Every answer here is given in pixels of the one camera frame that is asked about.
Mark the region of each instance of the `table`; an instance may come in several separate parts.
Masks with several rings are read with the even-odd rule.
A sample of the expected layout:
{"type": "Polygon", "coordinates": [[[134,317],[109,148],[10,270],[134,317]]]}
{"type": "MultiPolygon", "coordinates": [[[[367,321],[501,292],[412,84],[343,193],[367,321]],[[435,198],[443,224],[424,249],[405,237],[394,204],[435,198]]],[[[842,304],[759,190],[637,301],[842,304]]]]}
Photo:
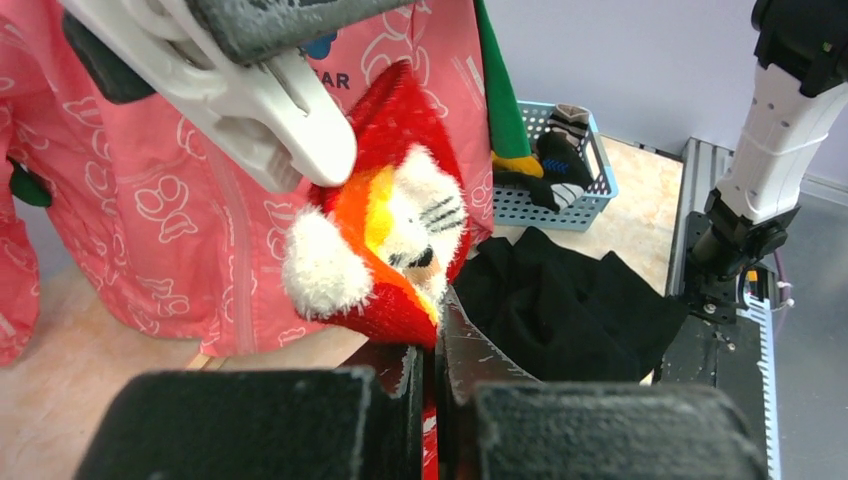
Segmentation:
{"type": "MultiPolygon", "coordinates": [[[[620,194],[586,233],[549,231],[557,244],[600,258],[610,250],[664,294],[682,164],[604,138],[620,194]]],[[[498,227],[511,240],[519,227],[498,227]]],[[[100,417],[132,377],[177,369],[197,342],[153,339],[111,317],[75,267],[43,285],[42,313],[24,355],[0,370],[0,478],[68,478],[100,417]]],[[[365,337],[327,328],[262,355],[230,358],[241,369],[334,368],[365,337]]]]}

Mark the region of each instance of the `laundry basket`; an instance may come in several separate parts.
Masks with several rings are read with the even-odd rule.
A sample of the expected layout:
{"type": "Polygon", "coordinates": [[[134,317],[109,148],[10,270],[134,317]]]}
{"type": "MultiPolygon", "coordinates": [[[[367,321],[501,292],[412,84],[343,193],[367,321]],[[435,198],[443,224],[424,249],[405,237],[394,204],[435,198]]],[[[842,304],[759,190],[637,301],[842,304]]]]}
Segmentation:
{"type": "MultiPolygon", "coordinates": [[[[535,144],[536,139],[550,130],[548,117],[554,105],[533,102],[519,102],[527,127],[527,138],[535,144]]],[[[574,204],[560,212],[534,205],[529,193],[521,188],[509,185],[494,185],[493,209],[495,224],[542,229],[573,230],[585,232],[604,211],[610,200],[618,195],[618,185],[612,166],[601,142],[595,118],[590,114],[589,129],[578,147],[580,156],[596,174],[595,182],[574,204]]]]}

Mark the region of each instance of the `dark green object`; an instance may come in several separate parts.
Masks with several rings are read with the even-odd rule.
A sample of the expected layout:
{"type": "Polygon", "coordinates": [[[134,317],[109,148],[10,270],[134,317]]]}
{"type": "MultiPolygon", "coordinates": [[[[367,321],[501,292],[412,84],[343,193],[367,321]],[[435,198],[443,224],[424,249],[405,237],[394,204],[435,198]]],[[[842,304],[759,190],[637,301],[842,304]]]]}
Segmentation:
{"type": "Polygon", "coordinates": [[[510,159],[529,157],[530,142],[515,91],[503,61],[495,30],[489,21],[484,0],[474,0],[477,29],[483,52],[486,105],[489,108],[489,135],[495,155],[510,159]]]}
{"type": "Polygon", "coordinates": [[[53,197],[50,192],[44,188],[41,179],[38,175],[28,172],[20,163],[6,157],[12,162],[14,171],[12,178],[9,180],[9,188],[12,195],[20,201],[32,205],[34,207],[49,207],[53,204],[53,197]]]}

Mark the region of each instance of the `pink garment with bear print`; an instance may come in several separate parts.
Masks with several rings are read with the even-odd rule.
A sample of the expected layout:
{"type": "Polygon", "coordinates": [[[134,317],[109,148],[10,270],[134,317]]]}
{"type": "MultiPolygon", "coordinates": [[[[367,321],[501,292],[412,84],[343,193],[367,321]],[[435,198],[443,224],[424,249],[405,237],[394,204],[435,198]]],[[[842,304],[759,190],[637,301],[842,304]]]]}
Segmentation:
{"type": "MultiPolygon", "coordinates": [[[[67,45],[56,0],[0,0],[0,151],[40,176],[50,220],[100,298],[148,335],[199,338],[208,355],[278,349],[322,328],[281,282],[284,232],[304,203],[261,189],[159,96],[115,106],[67,45]]],[[[442,112],[482,240],[493,228],[488,123],[472,0],[421,0],[339,32],[313,60],[347,109],[410,58],[442,112]]],[[[0,365],[38,316],[38,263],[0,161],[0,365]]]]}

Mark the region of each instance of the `blue logo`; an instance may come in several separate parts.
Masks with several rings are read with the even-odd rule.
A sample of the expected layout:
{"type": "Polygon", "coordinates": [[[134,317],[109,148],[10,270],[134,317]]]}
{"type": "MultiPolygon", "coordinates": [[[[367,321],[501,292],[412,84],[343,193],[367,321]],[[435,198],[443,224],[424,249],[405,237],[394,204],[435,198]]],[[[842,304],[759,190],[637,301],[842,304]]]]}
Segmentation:
{"type": "Polygon", "coordinates": [[[315,60],[324,60],[328,55],[330,55],[330,48],[333,46],[333,42],[336,41],[338,36],[338,32],[334,32],[316,40],[312,40],[311,42],[307,42],[301,45],[300,48],[315,60]]]}

